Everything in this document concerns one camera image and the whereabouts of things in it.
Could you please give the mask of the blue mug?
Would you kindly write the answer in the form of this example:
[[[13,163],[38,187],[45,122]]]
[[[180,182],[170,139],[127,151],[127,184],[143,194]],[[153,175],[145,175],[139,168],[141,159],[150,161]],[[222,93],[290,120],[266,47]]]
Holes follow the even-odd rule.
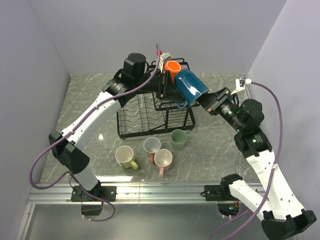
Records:
[[[209,88],[187,68],[176,74],[174,84],[189,106],[195,104],[200,96],[209,91]]]

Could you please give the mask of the orange mug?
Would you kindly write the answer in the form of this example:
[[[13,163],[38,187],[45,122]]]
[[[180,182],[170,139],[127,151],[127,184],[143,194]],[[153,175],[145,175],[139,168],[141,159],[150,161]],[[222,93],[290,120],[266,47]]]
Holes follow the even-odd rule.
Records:
[[[169,60],[164,64],[164,70],[169,72],[171,80],[174,82],[176,75],[182,70],[182,67],[177,61]]]

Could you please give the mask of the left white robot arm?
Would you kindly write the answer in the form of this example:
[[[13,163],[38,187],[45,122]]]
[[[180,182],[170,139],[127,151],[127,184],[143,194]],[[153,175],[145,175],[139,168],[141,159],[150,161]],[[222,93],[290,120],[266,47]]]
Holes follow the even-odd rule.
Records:
[[[165,77],[173,80],[181,70],[181,64],[169,53],[158,51],[153,65],[147,63],[143,54],[131,53],[80,117],[62,132],[50,133],[52,155],[73,174],[89,201],[101,195],[101,182],[89,168],[90,158],[83,152],[91,136],[130,99],[137,94],[158,92]]]

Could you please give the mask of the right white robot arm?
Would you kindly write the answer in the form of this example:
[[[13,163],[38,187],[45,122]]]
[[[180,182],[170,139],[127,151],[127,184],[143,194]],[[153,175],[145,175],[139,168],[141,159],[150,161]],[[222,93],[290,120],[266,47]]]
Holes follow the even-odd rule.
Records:
[[[317,220],[315,213],[305,209],[295,197],[267,136],[260,128],[265,118],[262,104],[249,98],[237,105],[226,87],[217,92],[204,93],[197,101],[210,115],[220,115],[236,130],[235,145],[255,171],[267,196],[264,199],[234,173],[223,177],[218,187],[206,185],[206,200],[240,200],[257,213],[262,229],[270,240],[286,240],[314,224]]]

